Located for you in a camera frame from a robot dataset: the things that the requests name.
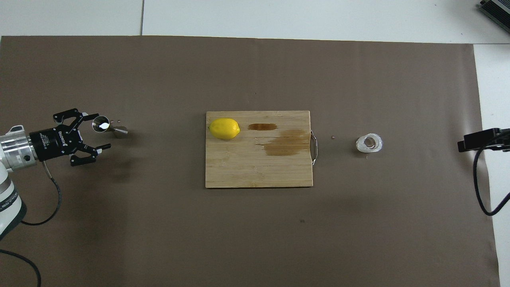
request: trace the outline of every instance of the black cable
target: black cable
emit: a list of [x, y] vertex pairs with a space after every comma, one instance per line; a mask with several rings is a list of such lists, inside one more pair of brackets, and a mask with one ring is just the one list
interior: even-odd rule
[[59, 211], [59, 209], [60, 209], [60, 204], [62, 203], [62, 192], [60, 191], [59, 185], [57, 184], [56, 180], [52, 177], [52, 175], [49, 173], [48, 167], [46, 166], [46, 162], [43, 161], [42, 164], [44, 166], [44, 170], [46, 170], [46, 174], [48, 174], [49, 179], [53, 182], [53, 184], [57, 188], [57, 192], [59, 195], [59, 202], [57, 203], [57, 207], [55, 208], [55, 211], [53, 211], [53, 214], [50, 215], [46, 220], [38, 222], [38, 223], [30, 223], [30, 222], [26, 222], [23, 220], [21, 221], [21, 223], [30, 225], [30, 226], [37, 226], [37, 225], [45, 224], [46, 222], [50, 221], [57, 214], [57, 211]]
[[510, 135], [510, 131], [506, 131], [504, 133], [500, 133], [498, 134], [497, 136], [491, 138], [491, 140], [489, 140], [485, 145], [481, 146], [478, 151], [476, 151], [476, 154], [475, 154], [475, 158], [473, 160], [473, 183], [475, 185], [475, 192], [476, 192], [476, 198], [478, 199], [478, 204], [480, 205], [481, 207], [481, 210], [488, 216], [493, 216], [495, 215], [496, 213], [498, 213], [502, 208], [503, 206], [510, 200], [510, 193], [508, 193], [504, 198], [503, 200], [498, 204], [498, 206], [491, 212], [488, 212], [487, 209], [485, 209], [485, 206], [483, 205], [483, 202], [481, 201], [481, 197], [480, 197], [480, 191], [478, 190], [478, 176], [476, 174], [476, 168], [477, 168], [477, 165], [478, 165], [478, 158], [480, 157], [480, 154], [482, 153], [482, 151], [490, 144], [492, 143], [493, 141], [497, 140], [497, 139], [500, 139], [502, 137], [506, 137]]
[[35, 264], [32, 261], [30, 261], [28, 258], [26, 258], [24, 256], [21, 256], [17, 253], [11, 252], [11, 251], [0, 249], [0, 253], [17, 257], [17, 258], [25, 261], [26, 263], [28, 263], [30, 266], [32, 266], [32, 268], [35, 271], [35, 275], [37, 276], [37, 287], [41, 287], [41, 273], [39, 273], [39, 269], [37, 269], [37, 266], [35, 266]]

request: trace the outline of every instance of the metal jigger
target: metal jigger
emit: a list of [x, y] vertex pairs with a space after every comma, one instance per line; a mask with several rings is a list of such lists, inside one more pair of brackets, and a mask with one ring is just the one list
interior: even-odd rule
[[92, 121], [92, 129], [95, 132], [113, 132], [116, 138], [125, 138], [128, 135], [128, 129], [124, 126], [112, 127], [111, 122], [107, 117], [100, 115]]

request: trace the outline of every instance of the metal handle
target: metal handle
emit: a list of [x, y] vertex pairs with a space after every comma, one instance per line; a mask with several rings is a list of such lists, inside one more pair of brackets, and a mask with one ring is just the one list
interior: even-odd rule
[[312, 165], [315, 164], [315, 160], [317, 159], [317, 138], [315, 137], [314, 131], [310, 130], [310, 138], [314, 140], [314, 157], [312, 158]]

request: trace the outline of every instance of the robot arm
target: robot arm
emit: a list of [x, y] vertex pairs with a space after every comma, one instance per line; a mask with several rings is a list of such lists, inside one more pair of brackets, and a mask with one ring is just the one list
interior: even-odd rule
[[[63, 124], [68, 118], [74, 118], [69, 126]], [[104, 118], [99, 114], [88, 115], [70, 109], [53, 115], [58, 124], [54, 128], [32, 132], [27, 136], [23, 126], [14, 126], [7, 134], [0, 136], [0, 241], [21, 222], [27, 212], [14, 182], [9, 178], [9, 172], [34, 166], [36, 160], [44, 162], [63, 155], [69, 155], [71, 166], [95, 162], [97, 156], [109, 149], [111, 144], [95, 148], [84, 144], [78, 126], [84, 121], [94, 120], [93, 127], [96, 124], [107, 129], [106, 125], [110, 123], [105, 123]], [[74, 154], [77, 151], [89, 155], [78, 157]]]

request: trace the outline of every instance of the black vent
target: black vent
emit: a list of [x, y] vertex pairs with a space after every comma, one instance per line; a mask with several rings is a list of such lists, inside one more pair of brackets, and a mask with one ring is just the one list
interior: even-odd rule
[[510, 33], [510, 14], [502, 7], [506, 6], [507, 9], [510, 9], [510, 1], [496, 1], [499, 2], [499, 4], [495, 3], [493, 0], [480, 2], [480, 11]]

